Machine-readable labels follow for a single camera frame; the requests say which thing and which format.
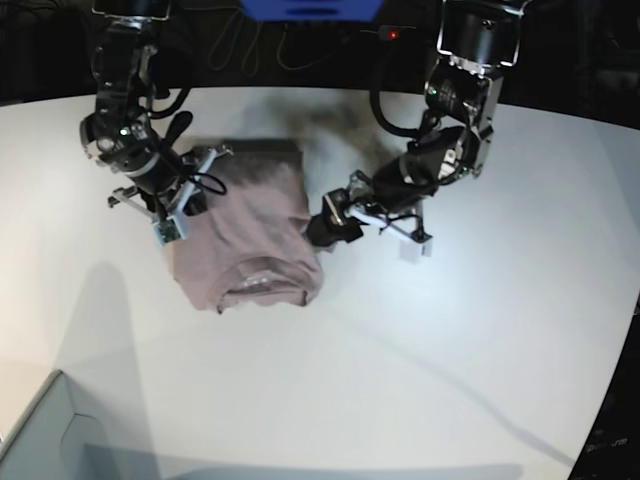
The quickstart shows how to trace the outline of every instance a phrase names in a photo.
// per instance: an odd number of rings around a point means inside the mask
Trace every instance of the fabric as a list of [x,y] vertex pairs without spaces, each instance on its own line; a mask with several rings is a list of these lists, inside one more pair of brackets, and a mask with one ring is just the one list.
[[322,270],[303,235],[310,215],[302,154],[288,141],[226,143],[234,155],[209,173],[228,194],[206,193],[207,211],[189,218],[189,237],[170,254],[174,278],[199,310],[222,313],[247,301],[305,306]]

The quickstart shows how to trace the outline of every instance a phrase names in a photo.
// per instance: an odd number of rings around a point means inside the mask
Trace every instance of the white table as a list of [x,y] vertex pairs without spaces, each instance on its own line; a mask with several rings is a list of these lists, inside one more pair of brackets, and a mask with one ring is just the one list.
[[[420,97],[383,100],[417,124]],[[313,212],[404,145],[365,92],[202,89],[186,107],[184,147],[303,139]],[[500,106],[482,178],[427,203],[431,259],[402,263],[371,231],[322,255],[311,307],[218,316],[190,307],[144,217],[106,208],[127,180],[82,153],[92,109],[0,109],[0,352],[63,368],[132,462],[152,452],[153,474],[185,479],[568,476],[640,287],[640,133]]]

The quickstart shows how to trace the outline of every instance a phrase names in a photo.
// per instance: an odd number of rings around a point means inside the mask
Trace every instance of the blue device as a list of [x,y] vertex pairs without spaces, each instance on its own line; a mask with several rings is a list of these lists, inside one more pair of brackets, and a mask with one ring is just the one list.
[[370,21],[384,0],[243,0],[258,21]]

